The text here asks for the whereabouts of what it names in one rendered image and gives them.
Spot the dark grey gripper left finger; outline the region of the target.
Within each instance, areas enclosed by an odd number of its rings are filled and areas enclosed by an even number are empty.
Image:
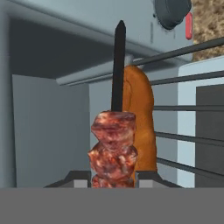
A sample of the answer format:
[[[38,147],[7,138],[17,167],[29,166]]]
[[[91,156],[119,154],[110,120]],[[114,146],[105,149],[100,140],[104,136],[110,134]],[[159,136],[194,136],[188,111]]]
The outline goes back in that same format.
[[[90,188],[91,187],[91,171],[70,171],[65,178],[47,186],[54,187],[70,187],[70,188]]]

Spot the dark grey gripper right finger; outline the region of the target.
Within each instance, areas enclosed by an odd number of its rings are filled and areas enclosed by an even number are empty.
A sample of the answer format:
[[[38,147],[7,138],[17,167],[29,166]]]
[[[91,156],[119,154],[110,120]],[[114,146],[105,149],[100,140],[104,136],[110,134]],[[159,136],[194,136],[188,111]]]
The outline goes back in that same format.
[[[179,188],[179,185],[164,180],[156,171],[136,171],[135,188]]]

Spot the meat kebab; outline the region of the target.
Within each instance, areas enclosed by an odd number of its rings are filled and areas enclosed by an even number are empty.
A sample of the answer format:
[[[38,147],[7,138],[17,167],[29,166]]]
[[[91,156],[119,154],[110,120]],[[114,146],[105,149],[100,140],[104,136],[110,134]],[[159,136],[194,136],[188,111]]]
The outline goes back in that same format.
[[[129,188],[137,161],[133,146],[136,116],[123,111],[123,76],[126,26],[121,20],[115,28],[114,65],[111,110],[101,112],[91,126],[99,142],[87,154],[91,168],[93,188]]]

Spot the brown baguette bread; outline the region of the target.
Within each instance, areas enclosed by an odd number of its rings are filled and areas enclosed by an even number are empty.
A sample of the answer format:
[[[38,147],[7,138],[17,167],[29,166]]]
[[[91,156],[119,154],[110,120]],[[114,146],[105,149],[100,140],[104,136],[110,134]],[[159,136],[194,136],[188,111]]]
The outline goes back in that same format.
[[[158,170],[153,109],[154,96],[148,77],[137,66],[126,66],[123,77],[122,110],[136,115],[134,142],[138,152],[136,171]]]

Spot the grey toaster oven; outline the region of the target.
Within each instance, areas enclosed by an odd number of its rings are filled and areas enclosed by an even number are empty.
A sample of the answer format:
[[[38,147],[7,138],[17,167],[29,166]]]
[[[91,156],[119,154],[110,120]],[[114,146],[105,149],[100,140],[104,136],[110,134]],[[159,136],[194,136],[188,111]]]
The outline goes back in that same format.
[[[0,187],[44,187],[89,167],[95,117],[111,106],[114,35],[126,26],[127,63],[150,82],[177,77],[191,55],[185,24],[166,30],[154,0],[0,0]],[[176,106],[177,83],[152,86],[155,106]],[[176,111],[154,111],[155,131],[177,134]],[[157,136],[159,158],[178,141]],[[164,179],[178,170],[159,164]]]

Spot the dark grey toaster oven knob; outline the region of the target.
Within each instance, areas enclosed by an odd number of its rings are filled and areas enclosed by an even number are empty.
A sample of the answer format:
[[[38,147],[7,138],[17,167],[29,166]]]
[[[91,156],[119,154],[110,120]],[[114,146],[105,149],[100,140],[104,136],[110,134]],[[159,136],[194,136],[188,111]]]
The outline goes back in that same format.
[[[172,30],[181,24],[192,8],[191,0],[154,0],[155,13],[159,23]]]

